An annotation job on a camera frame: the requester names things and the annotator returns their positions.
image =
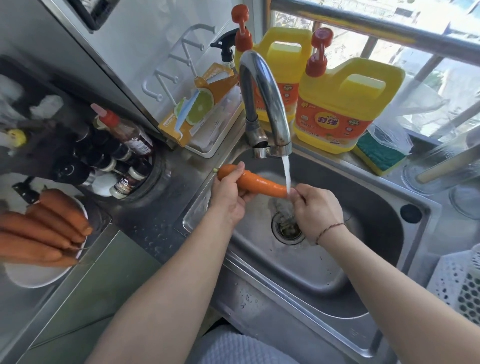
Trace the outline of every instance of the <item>stainless steel sink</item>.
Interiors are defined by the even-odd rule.
[[[298,141],[289,159],[293,185],[301,182],[331,190],[344,209],[349,230],[408,272],[423,236],[438,219],[438,204],[348,163],[336,163]],[[282,161],[254,159],[242,138],[224,157],[227,163],[241,160],[246,169],[285,183]],[[180,232],[191,232],[205,213],[213,177],[187,208],[177,226]],[[345,273],[298,227],[280,224],[278,206],[278,201],[263,195],[247,205],[224,265],[351,357],[374,358],[383,337]]]

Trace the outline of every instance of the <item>black spray nozzle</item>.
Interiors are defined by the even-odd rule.
[[[219,48],[222,50],[222,62],[230,63],[233,61],[233,52],[231,48],[235,45],[235,35],[237,34],[238,28],[232,29],[229,32],[222,34],[215,42],[211,43],[210,46],[213,48]]]

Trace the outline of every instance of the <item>lime slice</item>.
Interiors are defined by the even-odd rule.
[[[175,108],[173,109],[173,114],[178,118],[179,117],[179,114],[180,114],[180,111],[181,111],[181,107],[183,106],[183,102],[185,101],[185,98],[183,98],[182,100],[180,100],[180,102],[175,106]]]
[[[195,125],[202,120],[213,107],[213,95],[210,90],[200,88],[199,91],[200,93],[186,118],[187,123],[190,125]]]

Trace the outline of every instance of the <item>green and yellow sponge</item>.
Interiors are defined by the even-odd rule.
[[[393,170],[406,157],[398,150],[380,144],[370,133],[362,135],[352,151],[379,176]]]

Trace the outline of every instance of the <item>forearm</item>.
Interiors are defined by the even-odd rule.
[[[117,312],[89,363],[183,363],[210,303],[233,225],[210,209],[178,252]]]
[[[345,227],[331,229],[322,243],[403,363],[480,362],[480,328],[387,263]]]

